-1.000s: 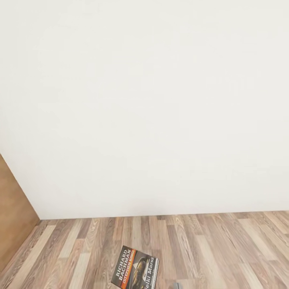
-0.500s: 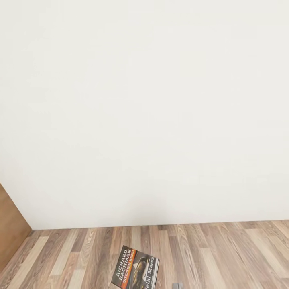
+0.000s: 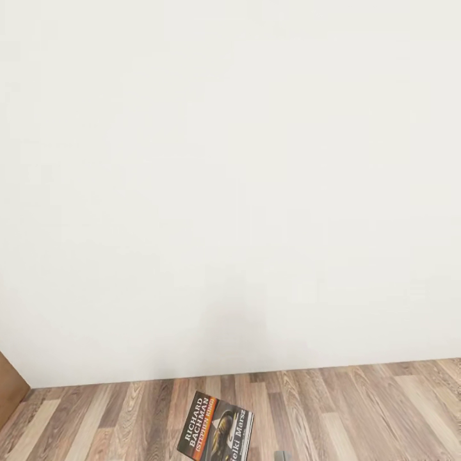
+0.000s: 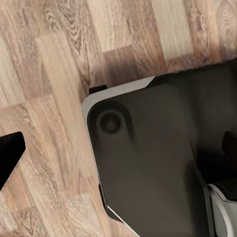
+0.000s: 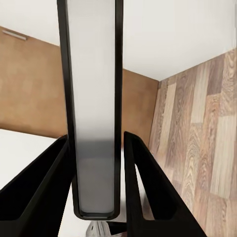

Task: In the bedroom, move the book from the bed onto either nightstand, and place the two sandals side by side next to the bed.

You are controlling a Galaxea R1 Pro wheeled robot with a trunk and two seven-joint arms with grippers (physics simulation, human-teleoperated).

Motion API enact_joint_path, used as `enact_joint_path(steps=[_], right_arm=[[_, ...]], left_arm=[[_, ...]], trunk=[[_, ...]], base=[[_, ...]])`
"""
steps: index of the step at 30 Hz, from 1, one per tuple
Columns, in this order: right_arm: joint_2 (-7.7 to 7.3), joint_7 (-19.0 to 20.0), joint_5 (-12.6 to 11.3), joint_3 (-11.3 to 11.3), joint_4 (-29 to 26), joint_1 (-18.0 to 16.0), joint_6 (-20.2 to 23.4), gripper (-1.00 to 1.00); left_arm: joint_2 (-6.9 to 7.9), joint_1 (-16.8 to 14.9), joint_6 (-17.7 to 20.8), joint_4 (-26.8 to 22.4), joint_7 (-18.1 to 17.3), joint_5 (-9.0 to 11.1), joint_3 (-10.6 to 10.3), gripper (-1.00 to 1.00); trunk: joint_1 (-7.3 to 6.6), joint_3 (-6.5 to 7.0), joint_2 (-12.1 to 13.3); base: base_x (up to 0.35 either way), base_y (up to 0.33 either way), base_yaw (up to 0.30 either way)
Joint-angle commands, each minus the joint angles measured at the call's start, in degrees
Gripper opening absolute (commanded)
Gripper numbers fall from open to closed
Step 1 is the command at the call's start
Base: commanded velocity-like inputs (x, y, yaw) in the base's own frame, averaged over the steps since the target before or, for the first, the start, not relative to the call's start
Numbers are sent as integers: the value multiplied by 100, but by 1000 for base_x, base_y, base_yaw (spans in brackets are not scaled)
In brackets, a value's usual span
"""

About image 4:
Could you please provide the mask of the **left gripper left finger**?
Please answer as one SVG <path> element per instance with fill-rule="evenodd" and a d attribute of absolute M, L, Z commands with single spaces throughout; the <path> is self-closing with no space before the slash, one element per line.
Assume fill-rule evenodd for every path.
<path fill-rule="evenodd" d="M 21 131 L 0 137 L 0 191 L 25 150 Z"/>

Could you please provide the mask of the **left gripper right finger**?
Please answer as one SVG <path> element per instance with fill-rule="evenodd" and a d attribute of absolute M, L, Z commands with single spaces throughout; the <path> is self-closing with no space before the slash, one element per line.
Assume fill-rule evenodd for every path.
<path fill-rule="evenodd" d="M 221 148 L 237 171 L 237 133 L 225 131 Z"/>

